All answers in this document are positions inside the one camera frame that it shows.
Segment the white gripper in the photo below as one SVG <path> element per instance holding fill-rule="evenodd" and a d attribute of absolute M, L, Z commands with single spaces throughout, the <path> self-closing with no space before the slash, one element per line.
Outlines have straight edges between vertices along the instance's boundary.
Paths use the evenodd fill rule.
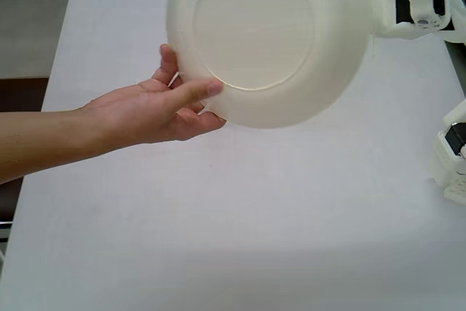
<path fill-rule="evenodd" d="M 444 29 L 451 20 L 449 0 L 443 0 L 444 15 L 434 9 L 434 0 L 409 0 L 410 16 L 414 23 L 396 24 L 395 0 L 370 0 L 372 34 L 381 38 L 416 39 Z"/>

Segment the person's bare hand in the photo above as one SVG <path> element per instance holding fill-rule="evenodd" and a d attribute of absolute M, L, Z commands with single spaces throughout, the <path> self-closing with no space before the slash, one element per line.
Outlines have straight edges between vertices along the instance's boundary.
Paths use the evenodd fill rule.
<path fill-rule="evenodd" d="M 163 44 L 159 53 L 160 67 L 150 79 L 108 92 L 79 109 L 97 127 L 107 149 L 185 141 L 225 125 L 225 119 L 202 106 L 222 92 L 223 84 L 217 79 L 183 83 L 176 76 L 175 52 Z"/>

